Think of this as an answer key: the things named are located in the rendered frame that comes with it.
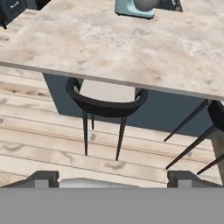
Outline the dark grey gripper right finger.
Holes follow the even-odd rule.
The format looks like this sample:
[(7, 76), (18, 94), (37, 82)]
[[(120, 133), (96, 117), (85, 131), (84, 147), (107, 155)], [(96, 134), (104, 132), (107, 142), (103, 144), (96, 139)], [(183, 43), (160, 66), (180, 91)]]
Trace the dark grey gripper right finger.
[(167, 187), (174, 188), (208, 188), (221, 187), (221, 185), (198, 178), (190, 171), (168, 171)]

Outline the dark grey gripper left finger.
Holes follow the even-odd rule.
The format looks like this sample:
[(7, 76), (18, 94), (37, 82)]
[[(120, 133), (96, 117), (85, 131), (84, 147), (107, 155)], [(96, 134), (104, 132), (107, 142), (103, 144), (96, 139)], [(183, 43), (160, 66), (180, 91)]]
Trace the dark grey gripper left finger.
[(58, 188), (59, 187), (59, 172), (58, 171), (35, 171), (28, 178), (17, 182), (5, 185), (5, 188), (22, 187), (22, 188)]

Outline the blue kitchen island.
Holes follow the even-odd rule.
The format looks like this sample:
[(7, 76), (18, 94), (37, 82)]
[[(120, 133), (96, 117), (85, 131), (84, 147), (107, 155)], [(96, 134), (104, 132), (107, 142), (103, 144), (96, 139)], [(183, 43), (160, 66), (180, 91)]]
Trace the blue kitchen island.
[[(52, 100), (60, 115), (82, 118), (82, 111), (66, 92), (67, 77), (44, 73)], [(147, 102), (128, 117), (127, 125), (170, 134), (203, 100), (201, 98), (150, 91)], [(178, 133), (199, 137), (212, 124), (204, 108)]]

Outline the black stool with white seat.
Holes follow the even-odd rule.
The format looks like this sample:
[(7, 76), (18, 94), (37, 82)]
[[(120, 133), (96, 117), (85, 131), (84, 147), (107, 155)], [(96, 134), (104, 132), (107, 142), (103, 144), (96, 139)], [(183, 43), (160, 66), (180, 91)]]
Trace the black stool with white seat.
[(182, 151), (176, 158), (174, 158), (165, 169), (175, 165), (183, 156), (189, 153), (197, 145), (199, 145), (207, 137), (211, 136), (215, 131), (220, 130), (224, 132), (224, 101), (205, 99), (181, 124), (179, 124), (165, 139), (166, 142), (175, 133), (177, 133), (184, 125), (189, 123), (202, 109), (207, 108), (208, 114), (212, 121), (212, 125), (202, 133), (192, 144), (190, 144), (184, 151)]
[(148, 90), (121, 86), (106, 82), (69, 78), (66, 92), (82, 110), (85, 155), (88, 154), (88, 114), (91, 115), (92, 129), (95, 128), (95, 116), (120, 118), (119, 138), (115, 160), (118, 160), (123, 141), (127, 118), (146, 103)]

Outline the dark blue cupboard run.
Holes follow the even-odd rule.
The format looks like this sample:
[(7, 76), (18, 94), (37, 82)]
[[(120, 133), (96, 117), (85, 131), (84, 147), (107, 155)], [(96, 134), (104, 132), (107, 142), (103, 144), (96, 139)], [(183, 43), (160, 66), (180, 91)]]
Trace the dark blue cupboard run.
[(0, 0), (0, 27), (7, 29), (7, 24), (24, 10), (42, 10), (51, 0)]
[(182, 12), (180, 0), (159, 0), (157, 9)]

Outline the grey mixer bowl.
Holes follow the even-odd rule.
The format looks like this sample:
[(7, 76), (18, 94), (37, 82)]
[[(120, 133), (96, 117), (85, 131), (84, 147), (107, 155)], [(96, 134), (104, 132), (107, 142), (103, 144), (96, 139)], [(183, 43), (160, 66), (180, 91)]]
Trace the grey mixer bowl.
[(151, 11), (159, 5), (160, 0), (133, 0), (135, 7), (139, 11)]

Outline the light blue stand mixer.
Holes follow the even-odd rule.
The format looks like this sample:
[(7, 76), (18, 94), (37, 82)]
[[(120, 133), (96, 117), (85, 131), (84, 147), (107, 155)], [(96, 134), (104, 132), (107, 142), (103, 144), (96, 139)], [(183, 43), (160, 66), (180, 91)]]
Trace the light blue stand mixer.
[(117, 15), (134, 18), (152, 19), (155, 16), (154, 10), (140, 11), (134, 5), (133, 0), (115, 0), (115, 13)]

